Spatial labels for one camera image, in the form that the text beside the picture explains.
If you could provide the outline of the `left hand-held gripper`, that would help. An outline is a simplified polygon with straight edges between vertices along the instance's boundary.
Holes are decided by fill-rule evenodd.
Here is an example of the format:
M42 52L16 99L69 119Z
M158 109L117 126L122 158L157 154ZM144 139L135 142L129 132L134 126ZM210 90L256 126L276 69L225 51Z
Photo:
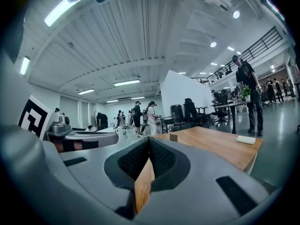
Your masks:
M115 132L91 132L91 131L66 131L54 133L50 130L50 126L54 121L55 113L47 106L38 101L35 97L30 96L28 99L18 126L26 131L30 131L42 141L82 141L82 142L98 142L98 146L114 145L118 142L119 136Z

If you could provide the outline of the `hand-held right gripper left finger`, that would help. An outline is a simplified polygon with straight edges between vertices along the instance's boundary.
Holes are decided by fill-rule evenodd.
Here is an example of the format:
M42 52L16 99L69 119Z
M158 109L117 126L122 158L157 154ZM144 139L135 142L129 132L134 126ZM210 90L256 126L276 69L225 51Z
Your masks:
M142 138L120 138L114 145L65 152L61 153L60 157L64 161L77 157L86 158L87 160L84 162L67 167L75 180L90 195L111 210L116 210L129 203L133 207L134 213L138 214L150 197L150 160L147 160L145 165L142 166L137 180L134 181L133 195L127 189L117 188L113 185L105 173L104 164L109 156L140 140Z

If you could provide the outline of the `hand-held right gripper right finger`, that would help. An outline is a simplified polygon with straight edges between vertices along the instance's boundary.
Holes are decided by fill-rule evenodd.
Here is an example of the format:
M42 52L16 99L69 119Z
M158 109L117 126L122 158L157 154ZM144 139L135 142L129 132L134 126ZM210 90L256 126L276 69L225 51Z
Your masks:
M136 222L142 225L258 225L281 189L263 183L224 158L192 146L155 139L190 161L185 179L151 192Z

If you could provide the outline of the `person's left hand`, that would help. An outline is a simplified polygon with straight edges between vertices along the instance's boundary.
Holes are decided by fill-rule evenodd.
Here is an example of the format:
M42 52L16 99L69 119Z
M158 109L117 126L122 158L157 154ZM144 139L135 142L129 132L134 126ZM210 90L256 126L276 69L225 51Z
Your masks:
M98 142L87 141L64 140L54 141L53 144L59 153L98 148Z

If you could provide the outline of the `black metal table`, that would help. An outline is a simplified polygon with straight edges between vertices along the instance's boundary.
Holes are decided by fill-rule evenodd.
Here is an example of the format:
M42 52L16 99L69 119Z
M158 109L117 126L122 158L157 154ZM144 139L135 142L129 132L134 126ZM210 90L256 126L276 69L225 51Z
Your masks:
M165 117L160 119L162 134L174 131L180 131L185 126L186 122L176 121L173 117Z

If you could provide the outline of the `flat white box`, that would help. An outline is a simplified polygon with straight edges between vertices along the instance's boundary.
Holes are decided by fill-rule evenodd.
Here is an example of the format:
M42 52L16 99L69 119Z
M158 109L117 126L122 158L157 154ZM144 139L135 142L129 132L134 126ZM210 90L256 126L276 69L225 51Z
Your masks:
M256 142L256 139L254 137L248 137L248 136L241 136L239 135L236 139L237 142L240 142L240 143L246 143L246 144L255 144Z

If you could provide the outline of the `black office chair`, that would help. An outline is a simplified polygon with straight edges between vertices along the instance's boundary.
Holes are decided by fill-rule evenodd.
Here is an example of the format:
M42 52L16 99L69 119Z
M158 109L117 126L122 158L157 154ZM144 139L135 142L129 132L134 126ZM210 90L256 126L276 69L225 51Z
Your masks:
M228 95L227 95L227 92L226 90L222 90L221 91L221 94L220 94L220 102L219 102L221 105L226 105L228 104ZM228 125L228 121L225 120L225 117L228 115L228 112L227 112L227 108L226 107L222 107L222 108L217 108L215 109L216 110L216 114L219 118L219 120L217 121L216 123L216 127L218 127L218 125L220 123L225 123Z
M186 121L190 121L191 127L208 128L208 124L204 121L204 114L198 113L194 102L190 98L185 99L184 113Z

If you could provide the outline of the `dark desk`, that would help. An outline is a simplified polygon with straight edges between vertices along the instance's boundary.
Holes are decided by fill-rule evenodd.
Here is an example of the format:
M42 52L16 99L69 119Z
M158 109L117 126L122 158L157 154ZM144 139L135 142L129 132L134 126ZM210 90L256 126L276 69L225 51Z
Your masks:
M215 106L215 108L230 108L232 113L232 133L236 134L236 106L238 105L245 105L250 103L250 101L242 101L242 102L236 102L236 103L229 103L226 105L219 105Z

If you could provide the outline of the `green potted plant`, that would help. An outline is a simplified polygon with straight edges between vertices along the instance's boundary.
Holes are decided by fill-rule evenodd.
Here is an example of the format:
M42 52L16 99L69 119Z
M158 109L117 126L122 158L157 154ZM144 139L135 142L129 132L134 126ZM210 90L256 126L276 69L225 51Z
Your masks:
M251 89L249 88L248 85L244 86L244 88L242 89L241 93L240 93L240 98L244 99L247 102L251 101Z

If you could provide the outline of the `black balcony railing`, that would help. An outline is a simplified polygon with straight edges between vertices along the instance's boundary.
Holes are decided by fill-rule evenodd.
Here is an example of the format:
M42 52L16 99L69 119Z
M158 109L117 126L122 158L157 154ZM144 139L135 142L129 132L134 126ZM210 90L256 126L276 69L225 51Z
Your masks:
M275 46L281 40L283 40L283 37L279 34L276 27L274 26L248 49L242 52L239 57L247 62L252 62L258 56L266 53L270 48ZM216 72L210 74L208 77L192 77L192 79L201 84L210 85L220 80L221 78L230 75L233 72L236 72L236 70L237 65L230 61L227 64L221 66L221 68L219 68Z

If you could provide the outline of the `white partition wall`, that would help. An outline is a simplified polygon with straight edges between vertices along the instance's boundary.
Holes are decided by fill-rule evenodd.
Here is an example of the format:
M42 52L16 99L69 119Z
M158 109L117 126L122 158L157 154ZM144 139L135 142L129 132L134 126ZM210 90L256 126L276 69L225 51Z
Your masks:
M181 105L183 114L186 115L184 108L186 98L191 99L195 107L205 107L206 114L214 112L210 88L191 78L170 70L165 80L160 84L160 88L166 117L172 114L172 105Z

